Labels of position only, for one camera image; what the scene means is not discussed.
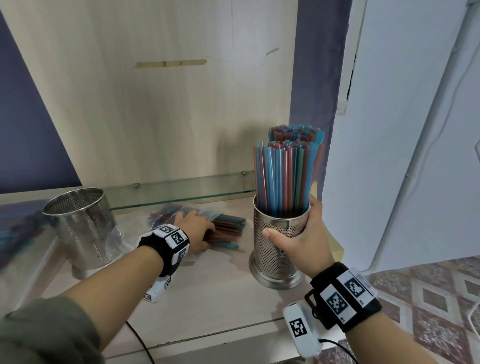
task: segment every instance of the sleeve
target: sleeve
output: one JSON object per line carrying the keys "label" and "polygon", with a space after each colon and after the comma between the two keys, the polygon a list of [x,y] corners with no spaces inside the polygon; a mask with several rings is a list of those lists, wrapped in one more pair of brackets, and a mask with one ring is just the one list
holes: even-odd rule
{"label": "sleeve", "polygon": [[100,364],[100,336],[67,297],[36,299],[0,319],[2,364]]}

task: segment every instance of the floor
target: floor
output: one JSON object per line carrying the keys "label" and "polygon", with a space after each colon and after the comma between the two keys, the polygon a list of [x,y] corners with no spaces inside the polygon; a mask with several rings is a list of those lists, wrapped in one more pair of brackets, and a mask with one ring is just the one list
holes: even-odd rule
{"label": "floor", "polygon": [[[379,272],[368,280],[384,312],[438,363],[480,364],[480,341],[467,320],[480,295],[480,256]],[[480,332],[480,308],[472,323]],[[353,363],[339,348],[324,350],[319,359],[322,364]]]}

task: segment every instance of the perforated metal container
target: perforated metal container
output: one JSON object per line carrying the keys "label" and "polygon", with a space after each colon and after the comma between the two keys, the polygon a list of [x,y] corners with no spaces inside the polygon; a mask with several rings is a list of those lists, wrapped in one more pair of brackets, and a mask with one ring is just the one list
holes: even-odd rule
{"label": "perforated metal container", "polygon": [[264,228],[275,229],[292,238],[299,235],[307,224],[310,206],[301,216],[296,218],[274,218],[264,214],[257,208],[256,197],[253,199],[253,252],[249,266],[252,275],[264,286],[277,290],[285,290],[299,284],[304,275],[290,261],[287,254],[276,248],[262,235]]}
{"label": "perforated metal container", "polygon": [[43,213],[77,271],[111,263],[105,247],[116,222],[103,190],[81,188],[61,194],[45,204]]}

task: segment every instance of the forearm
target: forearm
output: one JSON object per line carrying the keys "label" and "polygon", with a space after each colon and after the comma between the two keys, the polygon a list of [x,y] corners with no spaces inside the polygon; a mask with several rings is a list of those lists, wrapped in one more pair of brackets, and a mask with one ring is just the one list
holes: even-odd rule
{"label": "forearm", "polygon": [[141,246],[62,295],[75,301],[90,316],[101,337],[102,350],[121,329],[162,269],[160,255],[148,246]]}
{"label": "forearm", "polygon": [[436,364],[411,335],[379,312],[346,334],[360,364]]}

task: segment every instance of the black wristband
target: black wristband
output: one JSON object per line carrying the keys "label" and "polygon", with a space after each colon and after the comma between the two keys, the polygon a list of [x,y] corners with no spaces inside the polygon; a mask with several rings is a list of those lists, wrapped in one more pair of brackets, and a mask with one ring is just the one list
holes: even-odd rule
{"label": "black wristband", "polygon": [[[313,290],[305,300],[327,330],[338,324],[343,332],[350,331],[382,309],[369,283],[342,263],[336,262],[319,273],[311,285]],[[316,305],[310,299],[312,295]]]}
{"label": "black wristband", "polygon": [[164,224],[140,236],[138,246],[149,246],[163,259],[160,277],[172,275],[187,254],[190,241],[185,232],[176,226]]}

